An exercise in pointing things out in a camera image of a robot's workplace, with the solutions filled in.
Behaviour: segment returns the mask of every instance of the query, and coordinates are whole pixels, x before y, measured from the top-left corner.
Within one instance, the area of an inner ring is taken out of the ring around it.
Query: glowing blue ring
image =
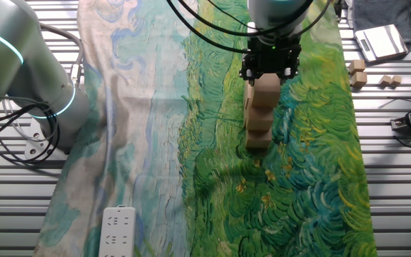
[[[61,111],[59,111],[56,114],[54,114],[52,116],[49,116],[49,117],[45,117],[45,116],[44,117],[38,117],[38,116],[35,116],[35,115],[31,115],[31,116],[33,118],[36,118],[36,119],[47,119],[47,118],[51,118],[53,116],[58,116],[58,115],[62,114],[67,108],[69,108],[71,106],[72,102],[74,101],[74,97],[76,97],[76,87],[73,86],[72,88],[73,88],[73,91],[72,91],[71,100],[69,101],[69,103]]]
[[[19,50],[17,50],[14,46],[12,46],[11,43],[6,41],[6,39],[3,39],[0,37],[0,42],[5,44],[7,47],[9,47],[20,59],[21,64],[23,64],[23,56],[20,54]]]

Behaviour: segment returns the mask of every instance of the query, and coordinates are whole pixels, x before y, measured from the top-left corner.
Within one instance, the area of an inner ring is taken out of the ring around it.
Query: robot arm
[[[6,94],[47,103],[61,129],[58,147],[72,147],[86,120],[88,99],[50,52],[39,20],[24,0],[0,0],[0,101]],[[30,104],[14,101],[21,107]],[[49,137],[53,131],[44,114],[38,109],[29,113]]]
[[[296,75],[299,66],[299,41],[302,22],[312,1],[248,0],[248,12],[253,22],[248,32],[272,29],[286,24],[268,35],[248,38],[248,54],[243,54],[240,77],[259,79],[264,73],[275,73],[282,80]]]

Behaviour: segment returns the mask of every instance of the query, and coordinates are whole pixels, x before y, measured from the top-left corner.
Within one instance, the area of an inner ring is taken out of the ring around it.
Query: green painted cloth
[[[249,20],[245,0],[216,3]],[[245,31],[207,0],[188,4]],[[314,1],[305,26],[324,5]],[[186,17],[245,48],[245,38]],[[81,0],[78,22],[91,114],[35,256],[98,256],[102,211],[119,204],[138,212],[136,256],[377,255],[332,7],[302,37],[267,151],[244,147],[241,55],[190,34],[164,0]]]

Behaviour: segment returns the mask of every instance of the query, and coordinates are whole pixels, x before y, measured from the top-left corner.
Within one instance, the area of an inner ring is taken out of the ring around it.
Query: small wooden block
[[[277,74],[263,74],[253,83],[253,107],[275,108],[280,100],[280,79]]]
[[[248,102],[250,101],[252,95],[252,88],[250,82],[245,82],[245,87],[243,88],[243,108],[246,109]]]
[[[247,108],[248,104],[250,104],[251,96],[252,96],[252,88],[248,81],[245,82],[245,86],[243,88],[243,127],[247,126]]]
[[[391,79],[391,86],[399,86],[402,83],[401,76],[393,76]]]
[[[367,73],[357,72],[351,78],[351,86],[356,88],[362,88],[367,83]]]
[[[272,141],[272,130],[266,132],[246,131],[245,147],[246,148],[269,148]]]
[[[355,75],[357,72],[363,72],[365,70],[364,60],[353,60],[348,67],[348,71],[351,75]]]
[[[245,127],[249,131],[269,131],[274,122],[273,108],[247,107]]]
[[[389,86],[391,84],[391,77],[384,75],[378,83],[382,86]]]

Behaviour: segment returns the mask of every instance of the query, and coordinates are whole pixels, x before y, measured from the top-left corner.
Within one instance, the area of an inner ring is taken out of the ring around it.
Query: power strip
[[[133,257],[136,210],[118,206],[104,209],[99,257]]]

